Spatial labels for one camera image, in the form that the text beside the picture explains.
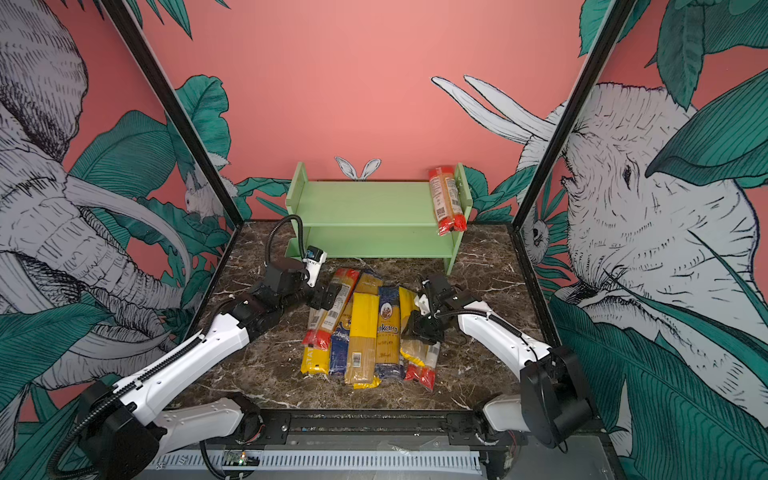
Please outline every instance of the rabbit ears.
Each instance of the rabbit ears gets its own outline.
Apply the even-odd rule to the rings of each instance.
[[[489,104],[500,111],[504,117],[483,107],[470,94],[444,78],[432,77],[432,83],[442,88],[445,93],[451,95],[476,122],[500,137],[519,144],[525,144],[531,139],[531,136],[536,136],[546,141],[552,139],[555,124],[533,115],[518,102],[508,97],[503,91],[483,80],[478,80],[469,75],[465,75],[464,79]]]
[[[339,164],[339,168],[341,168],[342,173],[344,173],[348,178],[351,178],[352,180],[365,180],[366,178],[370,177],[371,174],[375,172],[379,167],[381,167],[382,164],[380,159],[374,158],[366,164],[365,168],[362,169],[362,175],[358,177],[357,170],[355,170],[350,162],[344,160],[341,157],[334,158],[336,159],[336,163]]]

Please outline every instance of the red pasta package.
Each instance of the red pasta package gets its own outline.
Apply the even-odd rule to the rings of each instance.
[[[453,167],[437,167],[429,171],[429,189],[432,192],[432,203],[437,217],[437,232],[445,235],[448,232],[467,230],[467,219],[458,201],[458,189],[453,177]]]

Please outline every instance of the green shelf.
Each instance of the green shelf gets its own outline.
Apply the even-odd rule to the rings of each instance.
[[[464,167],[455,169],[465,217],[472,195]],[[330,258],[442,258],[451,273],[463,232],[440,237],[429,182],[309,181],[303,163],[296,167],[286,207],[304,224],[304,245]],[[298,235],[297,225],[294,230]],[[300,256],[293,238],[288,257]]]

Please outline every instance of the dark marble table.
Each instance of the dark marble table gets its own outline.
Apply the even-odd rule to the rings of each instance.
[[[203,318],[227,295],[243,292],[261,278],[264,243],[272,226],[272,222],[245,225],[204,307]],[[273,255],[285,251],[292,235],[288,226],[283,227],[274,242]],[[443,271],[441,259],[331,259],[320,279],[329,280],[338,266],[372,268],[385,285],[411,290],[417,290],[419,274]],[[542,338],[505,226],[470,225],[450,280],[480,293],[499,315],[528,335]],[[300,372],[301,339],[308,315],[305,306],[286,315],[277,328],[200,377],[172,406],[199,405],[237,391],[271,409],[465,409],[495,393],[518,391],[512,372],[481,343],[457,329],[446,333],[433,393],[418,383],[400,382],[353,390],[335,379],[304,375]]]

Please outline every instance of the wire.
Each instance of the wire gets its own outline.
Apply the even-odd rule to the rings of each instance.
[[[208,456],[208,448],[205,446],[205,440],[200,440],[200,456],[203,457],[203,463],[205,464],[205,468],[208,469],[211,475],[218,478],[219,480],[227,480],[227,478],[232,478],[232,475],[227,475],[222,470],[221,473],[217,472],[216,468],[214,467],[214,464],[210,462],[210,457]],[[240,472],[240,474],[236,478],[246,478],[248,475],[252,474],[254,470],[249,470],[248,473]]]
[[[264,246],[264,265],[269,265],[272,261],[272,241],[274,240],[275,235],[277,235],[277,231],[291,220],[295,220],[299,225],[299,252],[301,253],[302,260],[306,257],[306,251],[304,251],[304,223],[302,223],[301,217],[291,214],[278,220],[272,228],[270,235],[267,237],[266,245]]]

